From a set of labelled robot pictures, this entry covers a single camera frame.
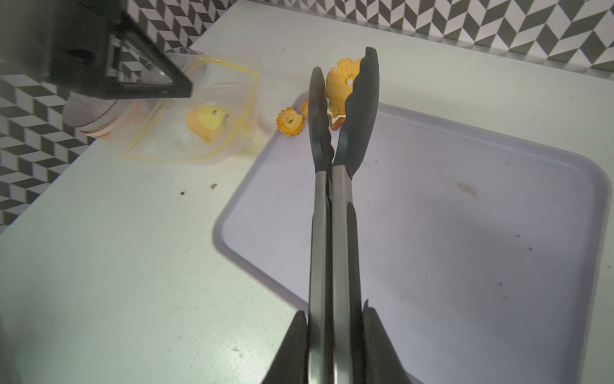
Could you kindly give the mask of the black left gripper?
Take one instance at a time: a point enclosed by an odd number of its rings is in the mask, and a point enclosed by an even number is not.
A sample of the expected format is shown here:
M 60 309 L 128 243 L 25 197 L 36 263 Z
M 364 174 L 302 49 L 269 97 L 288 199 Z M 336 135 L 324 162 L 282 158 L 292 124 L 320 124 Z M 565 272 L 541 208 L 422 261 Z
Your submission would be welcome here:
M 193 51 L 160 51 L 123 1 L 3 1 L 1 60 L 99 99 L 188 99 Z

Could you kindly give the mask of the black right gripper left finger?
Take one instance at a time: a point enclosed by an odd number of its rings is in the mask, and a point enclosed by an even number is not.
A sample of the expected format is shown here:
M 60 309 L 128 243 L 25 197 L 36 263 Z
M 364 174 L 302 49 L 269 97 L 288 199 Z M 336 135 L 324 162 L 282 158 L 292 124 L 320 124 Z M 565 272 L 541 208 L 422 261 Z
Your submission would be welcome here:
M 294 315 L 262 384 L 307 383 L 309 328 L 303 310 Z

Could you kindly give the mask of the tan round flower cookie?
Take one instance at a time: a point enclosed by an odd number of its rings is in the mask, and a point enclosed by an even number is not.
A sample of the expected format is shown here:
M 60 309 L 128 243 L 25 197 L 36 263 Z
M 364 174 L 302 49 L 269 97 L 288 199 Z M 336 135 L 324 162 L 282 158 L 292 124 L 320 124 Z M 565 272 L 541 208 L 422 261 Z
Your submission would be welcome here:
M 353 82 L 360 74 L 361 61 L 342 59 L 326 76 L 325 94 L 332 120 L 345 116 L 345 101 L 353 92 Z

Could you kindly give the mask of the steel black-tipped tongs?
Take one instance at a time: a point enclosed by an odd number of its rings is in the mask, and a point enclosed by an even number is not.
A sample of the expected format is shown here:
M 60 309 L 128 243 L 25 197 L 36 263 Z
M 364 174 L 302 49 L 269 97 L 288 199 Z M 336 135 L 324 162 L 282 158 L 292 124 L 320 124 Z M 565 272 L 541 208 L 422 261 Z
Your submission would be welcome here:
M 332 143 L 325 79 L 313 69 L 309 89 L 309 133 L 315 168 L 310 255 L 307 373 L 310 383 L 366 382 L 358 223 L 353 176 L 366 156 L 380 91 L 377 51 L 366 48 L 347 120 Z

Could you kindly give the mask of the clear bag yellow chick print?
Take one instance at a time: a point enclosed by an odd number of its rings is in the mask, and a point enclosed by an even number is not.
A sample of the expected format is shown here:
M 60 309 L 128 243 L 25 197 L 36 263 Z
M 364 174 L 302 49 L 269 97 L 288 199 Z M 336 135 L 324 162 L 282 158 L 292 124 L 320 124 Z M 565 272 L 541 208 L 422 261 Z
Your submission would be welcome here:
M 214 165 L 245 150 L 257 130 L 260 73 L 242 62 L 198 52 L 171 53 L 193 84 L 187 99 L 142 99 L 108 141 L 123 158 Z

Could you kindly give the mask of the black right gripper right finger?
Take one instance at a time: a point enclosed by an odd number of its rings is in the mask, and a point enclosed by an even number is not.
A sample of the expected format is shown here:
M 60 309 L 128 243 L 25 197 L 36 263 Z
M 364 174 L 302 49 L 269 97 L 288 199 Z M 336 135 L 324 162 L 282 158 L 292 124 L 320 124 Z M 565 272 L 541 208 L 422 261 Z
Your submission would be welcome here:
M 362 312 L 366 383 L 411 384 L 377 311 L 366 301 Z

